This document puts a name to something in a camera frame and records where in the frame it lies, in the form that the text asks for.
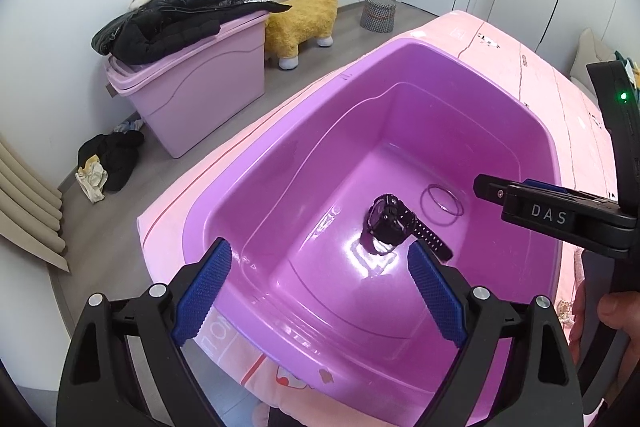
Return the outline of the black digital watch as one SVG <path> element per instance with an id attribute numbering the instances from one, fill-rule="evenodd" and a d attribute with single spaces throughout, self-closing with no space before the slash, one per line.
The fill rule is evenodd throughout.
<path id="1" fill-rule="evenodd" d="M 440 261 L 454 257 L 451 248 L 393 194 L 383 194 L 374 200 L 364 218 L 364 233 L 393 247 L 413 236 L 425 243 Z"/>

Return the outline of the beige chair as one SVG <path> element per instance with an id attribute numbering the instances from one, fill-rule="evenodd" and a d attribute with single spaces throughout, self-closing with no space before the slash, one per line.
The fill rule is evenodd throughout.
<path id="1" fill-rule="evenodd" d="M 590 28 L 586 28 L 579 36 L 578 48 L 574 63 L 570 68 L 570 81 L 585 93 L 594 104 L 598 104 L 587 66 L 616 59 L 615 52 L 598 40 Z"/>

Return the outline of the clothes pile on chair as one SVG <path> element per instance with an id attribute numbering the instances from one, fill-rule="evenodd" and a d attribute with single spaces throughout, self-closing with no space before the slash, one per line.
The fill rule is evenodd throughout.
<path id="1" fill-rule="evenodd" d="M 634 91 L 639 90 L 639 69 L 637 68 L 637 64 L 631 60 L 630 57 L 624 57 L 620 51 L 615 51 L 615 58 L 617 61 L 621 62 L 624 66 L 625 72 L 629 78 Z"/>

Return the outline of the purple plastic tub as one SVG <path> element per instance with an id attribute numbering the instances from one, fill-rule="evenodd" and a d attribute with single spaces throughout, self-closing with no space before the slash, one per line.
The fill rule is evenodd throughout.
<path id="1" fill-rule="evenodd" d="M 232 250 L 217 310 L 306 384 L 408 426 L 465 337 L 448 296 L 428 311 L 408 270 L 416 239 L 473 286 L 527 303 L 558 288 L 560 244 L 477 198 L 480 174 L 560 179 L 546 128 L 495 83 L 402 38 L 279 119 L 186 217 L 187 262 Z"/>

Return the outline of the black clothes pile on floor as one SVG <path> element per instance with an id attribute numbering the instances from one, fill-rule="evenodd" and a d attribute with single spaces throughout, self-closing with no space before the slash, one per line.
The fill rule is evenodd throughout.
<path id="1" fill-rule="evenodd" d="M 129 130 L 98 134 L 79 147 L 75 178 L 90 202 L 99 202 L 105 193 L 117 193 L 127 184 L 143 144 L 143 133 Z"/>

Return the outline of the beige ribbed panel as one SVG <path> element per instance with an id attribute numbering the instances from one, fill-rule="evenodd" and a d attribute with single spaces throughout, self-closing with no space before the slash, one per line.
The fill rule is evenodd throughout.
<path id="1" fill-rule="evenodd" d="M 20 156 L 0 144 L 1 236 L 22 251 L 63 272 L 62 193 L 48 185 Z"/>

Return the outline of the patterned round basket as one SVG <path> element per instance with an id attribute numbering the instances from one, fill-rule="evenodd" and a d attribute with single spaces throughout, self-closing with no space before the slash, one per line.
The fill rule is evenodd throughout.
<path id="1" fill-rule="evenodd" d="M 360 26 L 368 31 L 389 34 L 394 30 L 395 15 L 393 0 L 364 0 Z"/>

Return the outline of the pink storage box with lid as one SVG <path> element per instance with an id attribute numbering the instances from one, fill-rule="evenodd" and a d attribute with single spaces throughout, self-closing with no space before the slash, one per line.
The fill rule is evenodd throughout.
<path id="1" fill-rule="evenodd" d="M 111 55 L 107 80 L 179 158 L 265 93 L 267 18 L 256 12 L 232 20 L 217 35 L 144 66 Z"/>

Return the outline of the yellow white alpaca plush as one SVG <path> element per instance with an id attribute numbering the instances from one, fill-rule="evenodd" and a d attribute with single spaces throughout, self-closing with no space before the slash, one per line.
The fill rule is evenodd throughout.
<path id="1" fill-rule="evenodd" d="M 288 0 L 290 8 L 273 13 L 265 24 L 265 51 L 282 70 L 296 69 L 299 46 L 314 40 L 320 48 L 333 44 L 338 0 Z"/>

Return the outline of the black puffer jacket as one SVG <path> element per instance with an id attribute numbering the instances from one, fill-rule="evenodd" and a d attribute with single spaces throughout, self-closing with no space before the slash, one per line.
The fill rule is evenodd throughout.
<path id="1" fill-rule="evenodd" d="M 289 9 L 272 0 L 150 0 L 103 26 L 92 37 L 91 47 L 128 66 L 140 66 L 216 36 L 232 20 Z"/>

